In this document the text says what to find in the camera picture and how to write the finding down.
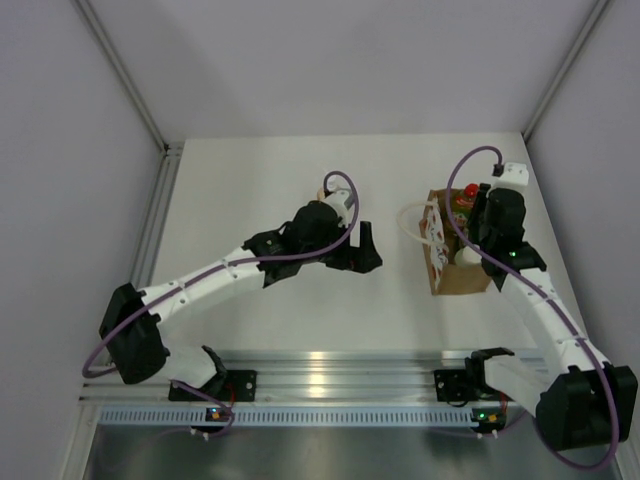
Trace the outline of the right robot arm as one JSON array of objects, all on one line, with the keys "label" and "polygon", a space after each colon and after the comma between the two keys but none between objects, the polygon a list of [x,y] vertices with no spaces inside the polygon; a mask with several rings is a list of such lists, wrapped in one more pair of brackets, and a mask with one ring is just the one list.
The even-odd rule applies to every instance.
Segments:
[{"label": "right robot arm", "polygon": [[628,439],[638,380],[614,366],[570,316],[537,250],[524,239],[521,193],[483,184],[472,209],[471,241],[497,290],[519,313],[543,357],[542,377],[504,347],[467,359],[467,389],[478,397],[506,394],[529,412],[554,451]]}]

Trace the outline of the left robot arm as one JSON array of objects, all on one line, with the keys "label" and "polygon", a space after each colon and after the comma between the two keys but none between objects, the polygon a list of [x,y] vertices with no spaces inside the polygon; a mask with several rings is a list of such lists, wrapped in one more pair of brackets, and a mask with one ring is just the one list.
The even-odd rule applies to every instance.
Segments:
[{"label": "left robot arm", "polygon": [[130,283],[118,287],[99,334],[123,383],[157,376],[171,382],[173,401],[197,393],[207,400],[219,397],[228,381],[220,357],[205,345],[181,345],[174,334],[214,306],[292,278],[306,264],[358,274],[381,267],[369,222],[359,225],[358,245],[350,243],[357,211],[311,201],[292,220],[255,234],[197,272],[142,289]]}]

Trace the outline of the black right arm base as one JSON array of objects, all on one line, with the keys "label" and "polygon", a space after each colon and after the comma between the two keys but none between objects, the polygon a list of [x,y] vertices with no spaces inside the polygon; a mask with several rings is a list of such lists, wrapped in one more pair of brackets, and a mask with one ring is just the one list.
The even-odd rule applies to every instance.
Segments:
[{"label": "black right arm base", "polygon": [[473,399],[468,376],[464,369],[440,369],[433,372],[437,400],[450,406],[462,407]]}]

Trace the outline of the burlap canvas bag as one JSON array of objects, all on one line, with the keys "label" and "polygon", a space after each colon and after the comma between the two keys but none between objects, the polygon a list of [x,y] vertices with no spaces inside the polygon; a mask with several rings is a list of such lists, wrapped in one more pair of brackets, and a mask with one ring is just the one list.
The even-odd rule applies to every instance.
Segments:
[{"label": "burlap canvas bag", "polygon": [[445,190],[431,190],[427,197],[431,207],[424,207],[419,222],[420,235],[433,242],[423,245],[423,252],[429,276],[431,293],[437,295],[469,295],[485,292],[490,279],[482,265],[458,267],[454,263],[456,252],[466,245],[458,237],[446,239],[443,213]]}]

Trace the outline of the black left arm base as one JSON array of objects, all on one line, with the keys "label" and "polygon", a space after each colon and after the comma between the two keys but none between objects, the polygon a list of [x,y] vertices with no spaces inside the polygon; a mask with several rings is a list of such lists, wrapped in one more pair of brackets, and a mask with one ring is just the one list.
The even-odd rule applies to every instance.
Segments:
[{"label": "black left arm base", "polygon": [[204,398],[191,390],[205,394],[222,402],[253,402],[256,396],[257,372],[255,370],[228,370],[224,378],[217,376],[203,387],[185,390],[172,384],[168,399],[175,402],[203,401]]}]

